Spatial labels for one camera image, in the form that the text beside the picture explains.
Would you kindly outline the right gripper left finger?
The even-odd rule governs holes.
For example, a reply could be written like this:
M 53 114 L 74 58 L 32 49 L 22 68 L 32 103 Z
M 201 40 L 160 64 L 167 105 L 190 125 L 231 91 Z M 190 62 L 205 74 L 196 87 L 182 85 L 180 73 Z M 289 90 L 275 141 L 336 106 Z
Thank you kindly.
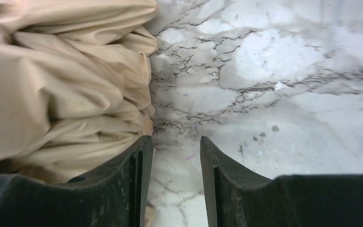
M 142 136 L 66 183 L 0 175 L 0 227 L 142 227 L 153 152 Z

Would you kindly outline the beige folding umbrella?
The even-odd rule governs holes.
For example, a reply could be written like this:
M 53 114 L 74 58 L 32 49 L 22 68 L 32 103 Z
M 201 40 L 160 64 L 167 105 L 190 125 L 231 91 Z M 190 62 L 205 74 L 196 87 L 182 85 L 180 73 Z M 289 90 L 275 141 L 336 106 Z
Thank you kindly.
M 152 136 L 155 0 L 0 0 L 0 175 L 66 183 Z

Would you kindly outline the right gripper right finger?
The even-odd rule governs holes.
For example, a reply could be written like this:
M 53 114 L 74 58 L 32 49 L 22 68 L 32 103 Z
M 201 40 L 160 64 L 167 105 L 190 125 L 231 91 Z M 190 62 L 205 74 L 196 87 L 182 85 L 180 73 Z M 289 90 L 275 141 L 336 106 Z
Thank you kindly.
M 269 179 L 201 137 L 211 227 L 363 227 L 363 175 L 281 175 Z

